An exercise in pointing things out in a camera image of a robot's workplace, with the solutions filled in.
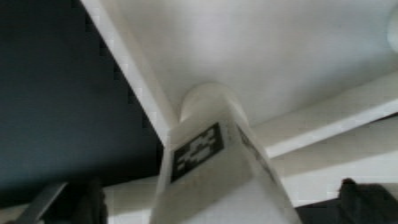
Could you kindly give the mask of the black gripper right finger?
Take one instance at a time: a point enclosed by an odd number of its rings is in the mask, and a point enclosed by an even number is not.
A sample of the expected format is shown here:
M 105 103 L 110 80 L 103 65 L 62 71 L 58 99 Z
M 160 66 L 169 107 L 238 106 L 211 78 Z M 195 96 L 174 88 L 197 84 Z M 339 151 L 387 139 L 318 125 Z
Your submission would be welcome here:
M 337 224 L 398 224 L 398 199 L 380 184 L 341 181 Z

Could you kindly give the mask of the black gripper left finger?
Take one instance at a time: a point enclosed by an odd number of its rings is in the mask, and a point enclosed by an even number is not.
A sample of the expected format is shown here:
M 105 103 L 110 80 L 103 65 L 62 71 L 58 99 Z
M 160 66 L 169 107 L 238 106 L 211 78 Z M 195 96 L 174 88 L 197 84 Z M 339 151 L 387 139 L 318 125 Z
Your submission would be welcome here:
M 48 185 L 10 224 L 108 224 L 99 180 Z

